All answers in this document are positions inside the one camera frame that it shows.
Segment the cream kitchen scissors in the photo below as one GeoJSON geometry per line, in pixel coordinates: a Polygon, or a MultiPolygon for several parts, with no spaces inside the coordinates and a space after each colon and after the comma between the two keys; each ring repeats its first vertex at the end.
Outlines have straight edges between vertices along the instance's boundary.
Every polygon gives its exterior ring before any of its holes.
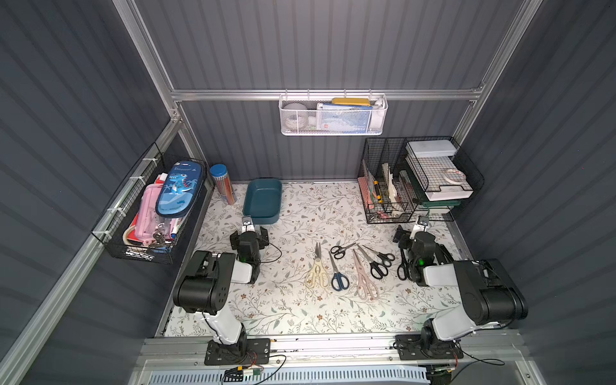
{"type": "Polygon", "coordinates": [[[321,243],[317,242],[314,248],[314,263],[306,274],[305,286],[308,289],[314,289],[315,287],[328,287],[327,272],[322,264],[322,247],[321,243]]]}

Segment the small black scissors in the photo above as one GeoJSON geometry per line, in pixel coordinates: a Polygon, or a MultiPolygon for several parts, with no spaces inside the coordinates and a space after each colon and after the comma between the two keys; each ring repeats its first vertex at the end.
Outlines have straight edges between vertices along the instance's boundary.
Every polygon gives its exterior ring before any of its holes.
{"type": "Polygon", "coordinates": [[[346,251],[356,245],[355,242],[350,245],[334,245],[330,248],[332,257],[336,260],[340,260],[345,257],[346,251]]]}

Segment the teal plastic storage box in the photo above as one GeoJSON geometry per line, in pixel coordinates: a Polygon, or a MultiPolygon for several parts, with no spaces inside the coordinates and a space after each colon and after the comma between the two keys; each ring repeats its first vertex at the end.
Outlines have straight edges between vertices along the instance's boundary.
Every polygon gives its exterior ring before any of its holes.
{"type": "Polygon", "coordinates": [[[248,184],[243,216],[251,217],[255,225],[272,225],[279,220],[282,205],[282,181],[260,178],[248,184]]]}

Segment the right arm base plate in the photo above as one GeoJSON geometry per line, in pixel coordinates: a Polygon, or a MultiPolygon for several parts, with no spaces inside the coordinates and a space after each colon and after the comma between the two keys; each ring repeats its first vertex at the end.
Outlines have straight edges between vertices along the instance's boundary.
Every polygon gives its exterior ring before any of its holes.
{"type": "Polygon", "coordinates": [[[396,335],[393,348],[402,361],[430,359],[462,359],[464,353],[451,341],[428,340],[419,334],[396,335]]]}

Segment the pink kitchen scissors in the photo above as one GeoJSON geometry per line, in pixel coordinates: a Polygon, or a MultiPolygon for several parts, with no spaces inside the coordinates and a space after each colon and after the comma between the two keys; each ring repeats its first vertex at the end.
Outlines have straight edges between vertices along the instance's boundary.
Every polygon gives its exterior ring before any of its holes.
{"type": "Polygon", "coordinates": [[[357,295],[362,300],[376,300],[379,297],[378,288],[374,282],[372,282],[362,266],[357,252],[353,250],[355,268],[358,274],[357,278],[357,295]]]}

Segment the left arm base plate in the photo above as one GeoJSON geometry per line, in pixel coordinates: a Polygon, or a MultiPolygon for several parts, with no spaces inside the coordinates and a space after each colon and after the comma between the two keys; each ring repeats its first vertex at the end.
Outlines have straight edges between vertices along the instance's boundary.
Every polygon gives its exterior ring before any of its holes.
{"type": "Polygon", "coordinates": [[[204,365],[208,367],[251,364],[267,364],[271,353],[271,340],[268,338],[249,338],[233,345],[224,345],[209,341],[204,365]]]}

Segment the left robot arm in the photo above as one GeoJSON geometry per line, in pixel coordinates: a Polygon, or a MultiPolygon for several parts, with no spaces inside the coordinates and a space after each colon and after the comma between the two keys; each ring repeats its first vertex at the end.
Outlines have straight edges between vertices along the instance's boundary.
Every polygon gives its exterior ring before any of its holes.
{"type": "Polygon", "coordinates": [[[248,353],[244,325],[227,305],[233,283],[254,284],[261,269],[261,251],[269,242],[267,229],[234,232],[231,253],[197,251],[173,288],[173,304],[189,314],[201,314],[213,332],[212,347],[238,358],[248,353]]]}

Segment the black handled scissors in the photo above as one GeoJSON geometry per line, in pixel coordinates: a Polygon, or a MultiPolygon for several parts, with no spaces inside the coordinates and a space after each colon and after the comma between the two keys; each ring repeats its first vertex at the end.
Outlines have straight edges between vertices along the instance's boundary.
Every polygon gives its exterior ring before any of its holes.
{"type": "Polygon", "coordinates": [[[367,251],[361,245],[358,245],[358,249],[359,253],[369,264],[372,277],[381,280],[388,276],[388,268],[391,266],[391,261],[389,259],[381,258],[380,255],[377,254],[378,259],[375,260],[368,255],[367,251]]]}

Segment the all black scissors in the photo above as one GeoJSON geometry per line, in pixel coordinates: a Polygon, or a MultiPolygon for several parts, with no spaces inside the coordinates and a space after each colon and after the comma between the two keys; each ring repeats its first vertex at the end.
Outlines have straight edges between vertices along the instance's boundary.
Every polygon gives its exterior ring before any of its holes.
{"type": "Polygon", "coordinates": [[[392,253],[382,253],[377,250],[373,250],[372,248],[365,246],[366,250],[369,250],[373,253],[379,260],[382,266],[389,268],[392,266],[392,262],[396,259],[396,257],[392,253]]]}

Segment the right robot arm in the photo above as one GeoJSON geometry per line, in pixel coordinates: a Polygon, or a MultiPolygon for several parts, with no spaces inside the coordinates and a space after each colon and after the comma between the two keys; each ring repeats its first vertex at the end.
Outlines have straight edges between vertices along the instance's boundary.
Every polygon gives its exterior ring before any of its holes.
{"type": "Polygon", "coordinates": [[[402,360],[460,359],[464,353],[459,342],[465,336],[527,317],[526,299],[497,259],[456,261],[433,234],[402,227],[393,242],[400,249],[401,280],[419,287],[454,287],[460,293],[460,305],[437,312],[418,335],[395,337],[402,360]]]}

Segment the blue handled scissors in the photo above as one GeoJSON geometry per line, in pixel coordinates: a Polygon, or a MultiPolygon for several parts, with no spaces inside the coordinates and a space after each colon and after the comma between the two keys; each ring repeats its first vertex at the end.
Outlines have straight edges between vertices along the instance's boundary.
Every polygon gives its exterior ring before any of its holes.
{"type": "Polygon", "coordinates": [[[335,264],[335,259],[334,259],[332,252],[329,253],[329,256],[330,256],[330,263],[333,269],[333,277],[330,282],[332,289],[337,292],[348,290],[350,287],[350,282],[349,282],[348,277],[342,274],[338,270],[338,267],[335,264]]]}

